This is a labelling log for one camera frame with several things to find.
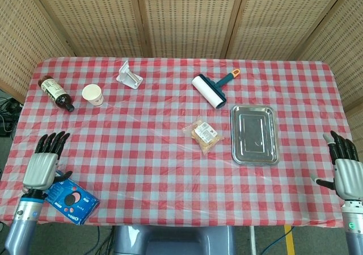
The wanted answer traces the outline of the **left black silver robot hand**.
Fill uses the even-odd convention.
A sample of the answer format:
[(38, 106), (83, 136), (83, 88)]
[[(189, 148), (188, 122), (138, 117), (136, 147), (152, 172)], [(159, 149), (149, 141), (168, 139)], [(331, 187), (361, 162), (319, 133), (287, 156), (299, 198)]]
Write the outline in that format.
[(57, 175), (58, 162), (69, 136), (70, 133), (61, 131), (39, 139), (23, 178), (23, 198), (44, 200), (46, 190), (70, 178), (72, 171)]

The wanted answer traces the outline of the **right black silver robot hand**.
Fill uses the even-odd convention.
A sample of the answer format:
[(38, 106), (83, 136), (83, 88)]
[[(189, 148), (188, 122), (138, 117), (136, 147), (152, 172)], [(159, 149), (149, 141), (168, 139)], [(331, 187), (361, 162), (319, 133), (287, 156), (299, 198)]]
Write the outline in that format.
[(362, 162), (354, 143), (331, 131), (323, 134), (329, 148), (334, 180), (327, 181), (315, 175), (310, 178), (317, 185), (333, 190), (342, 200), (362, 201)]

